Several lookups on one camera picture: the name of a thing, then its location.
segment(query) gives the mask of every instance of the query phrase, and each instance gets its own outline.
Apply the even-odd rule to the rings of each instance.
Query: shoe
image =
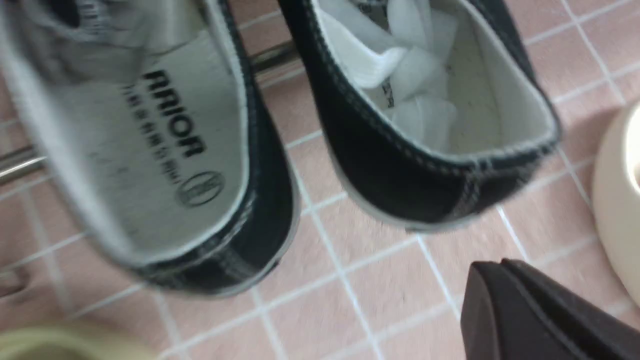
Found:
[[[460,327],[468,360],[640,357],[640,332],[522,261],[471,264]]]
[[[280,0],[336,173],[374,217],[454,227],[526,184],[560,137],[500,0]]]
[[[226,1],[1,1],[0,56],[107,258],[214,296],[276,266],[298,193]]]

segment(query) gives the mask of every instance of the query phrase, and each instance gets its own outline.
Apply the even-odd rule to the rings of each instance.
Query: black fabric upper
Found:
[[[171,261],[133,269],[156,286],[210,295],[224,294],[263,271],[285,246],[298,216],[284,148],[258,91],[228,3],[219,2],[244,72],[249,109],[247,191],[228,224],[201,246]]]
[[[307,68],[335,159],[357,192],[387,214],[438,224],[479,213],[528,182],[542,157],[557,143],[558,139],[553,139],[530,151],[467,163],[451,163],[427,155],[402,139],[348,83],[327,50],[312,0],[279,1]],[[488,19],[517,64],[537,86],[504,3],[471,3]]]

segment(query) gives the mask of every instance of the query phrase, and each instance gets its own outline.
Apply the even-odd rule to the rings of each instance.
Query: beige object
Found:
[[[640,103],[620,112],[596,159],[593,207],[609,261],[640,304]]]
[[[29,327],[0,334],[0,360],[154,360],[142,345],[85,324]]]

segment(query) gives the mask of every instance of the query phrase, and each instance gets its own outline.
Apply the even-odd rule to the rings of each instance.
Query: white rubber sole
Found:
[[[340,167],[338,160],[335,158],[335,154],[331,148],[331,145],[326,142],[327,149],[329,149],[329,156],[331,157],[331,161],[333,163],[333,168],[335,169],[335,173],[340,179],[342,186],[349,194],[349,197],[367,214],[394,227],[401,227],[406,229],[410,233],[424,233],[424,234],[433,234],[433,233],[443,233],[447,231],[453,231],[459,229],[461,227],[465,227],[469,222],[473,221],[476,218],[475,215],[468,216],[459,220],[455,220],[452,222],[442,222],[439,224],[429,224],[425,222],[417,222],[414,220],[407,220],[399,217],[395,217],[376,207],[374,204],[371,204],[354,186],[351,184],[351,181],[344,174],[344,171]]]

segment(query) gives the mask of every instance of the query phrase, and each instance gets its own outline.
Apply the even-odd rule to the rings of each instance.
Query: white insole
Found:
[[[244,194],[237,81],[208,31],[158,59],[132,87],[56,88],[55,119],[86,181],[83,201],[109,213],[101,237],[143,258],[170,258],[225,225]],[[69,191],[74,185],[69,184]],[[124,234],[127,238],[118,238]]]

